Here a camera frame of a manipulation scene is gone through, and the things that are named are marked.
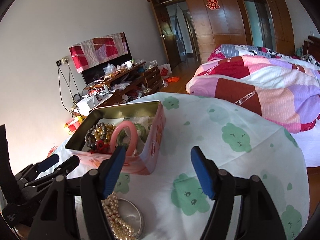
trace green bangle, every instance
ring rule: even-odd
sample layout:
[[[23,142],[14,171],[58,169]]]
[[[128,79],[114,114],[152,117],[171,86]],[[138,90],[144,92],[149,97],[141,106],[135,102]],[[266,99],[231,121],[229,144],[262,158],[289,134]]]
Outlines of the green bangle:
[[[148,138],[146,128],[142,124],[139,124],[139,123],[135,123],[134,126],[136,127],[137,131],[141,132],[141,134],[139,136],[140,139],[143,141],[143,143],[146,143],[147,138]],[[126,136],[126,133],[124,130],[122,130],[117,137],[117,144],[128,148],[129,145],[127,143],[123,142],[125,136]]]

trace doorway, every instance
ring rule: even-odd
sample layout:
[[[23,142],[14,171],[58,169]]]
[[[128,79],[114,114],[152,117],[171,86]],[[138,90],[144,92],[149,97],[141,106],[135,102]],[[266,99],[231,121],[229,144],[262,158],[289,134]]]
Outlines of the doorway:
[[[252,33],[253,45],[276,48],[275,31],[266,0],[244,0]]]
[[[167,60],[173,69],[181,62],[197,62],[200,50],[185,0],[152,0]]]

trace pink bangle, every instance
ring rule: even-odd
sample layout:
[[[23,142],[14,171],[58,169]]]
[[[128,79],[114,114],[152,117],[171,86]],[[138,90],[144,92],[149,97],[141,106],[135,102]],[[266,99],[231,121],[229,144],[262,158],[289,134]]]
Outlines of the pink bangle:
[[[111,140],[110,140],[111,152],[114,152],[116,150],[116,140],[117,140],[119,133],[121,132],[122,129],[127,128],[127,127],[130,129],[131,139],[130,139],[130,144],[129,144],[129,147],[128,147],[125,155],[126,156],[133,155],[134,150],[137,148],[138,132],[137,132],[135,125],[131,121],[123,121],[113,131],[113,133],[111,135]]]

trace white wall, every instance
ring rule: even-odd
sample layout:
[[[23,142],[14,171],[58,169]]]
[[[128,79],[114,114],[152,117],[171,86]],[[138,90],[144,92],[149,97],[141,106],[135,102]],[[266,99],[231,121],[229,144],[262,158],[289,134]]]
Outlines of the white wall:
[[[303,42],[311,35],[310,32],[314,33],[313,36],[320,38],[315,24],[299,0],[285,0],[285,2],[292,21],[295,48],[303,45]]]
[[[55,62],[70,55],[70,45],[119,32],[134,58],[166,62],[146,0],[16,0],[10,7],[0,22],[0,124],[6,124],[14,173],[68,137],[63,126],[71,115],[60,101]],[[83,78],[70,66],[82,90]],[[67,65],[61,69],[68,74]],[[62,96],[70,108],[65,82]]]

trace white box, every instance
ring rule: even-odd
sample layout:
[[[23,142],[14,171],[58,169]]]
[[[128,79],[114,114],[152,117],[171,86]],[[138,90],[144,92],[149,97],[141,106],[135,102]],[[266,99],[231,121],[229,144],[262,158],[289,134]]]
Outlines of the white box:
[[[91,109],[94,109],[99,104],[99,101],[95,96],[82,99],[77,105],[79,112],[82,115],[88,116]]]

